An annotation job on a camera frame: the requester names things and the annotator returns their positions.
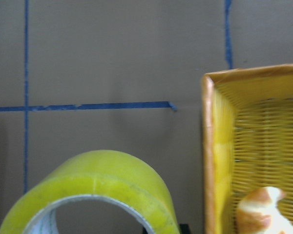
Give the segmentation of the toy croissant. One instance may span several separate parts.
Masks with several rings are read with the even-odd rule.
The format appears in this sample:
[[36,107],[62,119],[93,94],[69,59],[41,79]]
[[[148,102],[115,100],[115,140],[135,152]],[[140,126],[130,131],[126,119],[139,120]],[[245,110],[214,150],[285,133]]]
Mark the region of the toy croissant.
[[261,187],[247,194],[236,209],[238,234],[293,234],[293,224],[278,209],[285,192]]

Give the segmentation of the yellow orange-rimmed basket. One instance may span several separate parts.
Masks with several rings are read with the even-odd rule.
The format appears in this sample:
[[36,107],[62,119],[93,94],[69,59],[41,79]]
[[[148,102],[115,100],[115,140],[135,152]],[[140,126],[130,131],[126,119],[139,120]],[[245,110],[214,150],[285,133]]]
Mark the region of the yellow orange-rimmed basket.
[[202,78],[204,232],[233,234],[250,191],[283,189],[293,223],[293,64],[207,73]]

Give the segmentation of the yellow packing tape roll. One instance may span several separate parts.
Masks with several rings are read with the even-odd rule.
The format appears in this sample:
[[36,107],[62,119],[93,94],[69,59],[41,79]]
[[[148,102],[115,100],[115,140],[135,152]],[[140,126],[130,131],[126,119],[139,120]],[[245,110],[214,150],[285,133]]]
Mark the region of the yellow packing tape roll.
[[144,161],[113,150],[86,152],[64,162],[10,209],[1,234],[56,234],[55,210],[96,199],[130,213],[149,234],[177,234],[169,190]]

